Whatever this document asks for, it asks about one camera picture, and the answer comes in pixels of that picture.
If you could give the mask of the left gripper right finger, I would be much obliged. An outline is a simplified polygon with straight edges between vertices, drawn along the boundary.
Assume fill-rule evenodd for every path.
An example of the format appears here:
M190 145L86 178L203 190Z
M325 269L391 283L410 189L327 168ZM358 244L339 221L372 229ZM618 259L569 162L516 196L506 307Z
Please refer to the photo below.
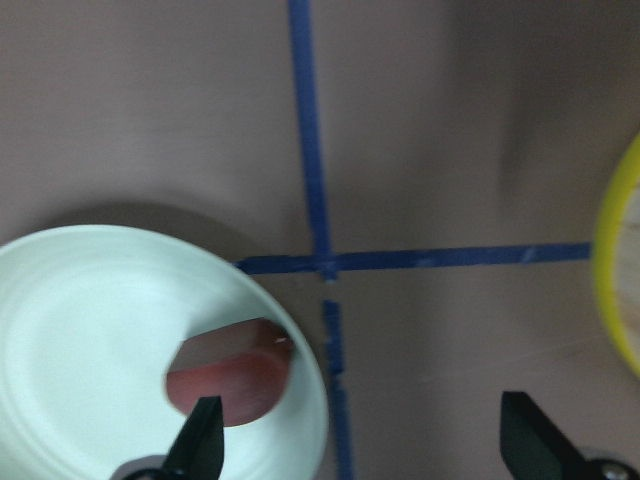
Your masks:
M610 457L588 458L525 392L505 391L500 454L516 480L637 479L639 470Z

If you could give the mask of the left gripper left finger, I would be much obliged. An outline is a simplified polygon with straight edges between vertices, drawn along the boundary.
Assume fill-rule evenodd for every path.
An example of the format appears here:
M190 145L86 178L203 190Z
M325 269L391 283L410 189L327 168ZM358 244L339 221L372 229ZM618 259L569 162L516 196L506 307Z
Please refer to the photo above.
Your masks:
M185 420L161 465L137 467L121 479L219 479L224 455L222 400L219 396L202 397Z

